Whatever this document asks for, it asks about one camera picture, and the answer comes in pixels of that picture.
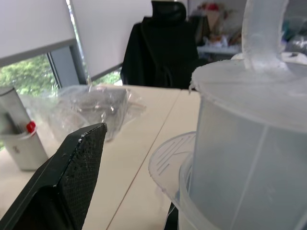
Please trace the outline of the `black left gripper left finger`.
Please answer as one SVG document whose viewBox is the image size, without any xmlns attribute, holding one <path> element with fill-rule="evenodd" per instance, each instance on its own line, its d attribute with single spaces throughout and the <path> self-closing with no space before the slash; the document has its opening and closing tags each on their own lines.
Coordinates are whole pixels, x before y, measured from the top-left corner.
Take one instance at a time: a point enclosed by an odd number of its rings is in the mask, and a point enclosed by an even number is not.
<svg viewBox="0 0 307 230">
<path fill-rule="evenodd" d="M 99 175 L 106 123 L 80 128 L 30 178 L 0 220 L 2 230 L 80 230 Z"/>
</svg>

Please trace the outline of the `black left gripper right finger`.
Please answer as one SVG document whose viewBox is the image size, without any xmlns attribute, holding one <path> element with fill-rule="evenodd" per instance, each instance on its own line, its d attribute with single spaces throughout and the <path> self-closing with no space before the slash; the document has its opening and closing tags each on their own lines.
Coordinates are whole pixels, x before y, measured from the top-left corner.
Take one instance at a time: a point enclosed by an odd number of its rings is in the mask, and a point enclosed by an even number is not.
<svg viewBox="0 0 307 230">
<path fill-rule="evenodd" d="M 178 209 L 173 203 L 170 205 L 164 224 L 164 230 L 178 230 Z"/>
</svg>

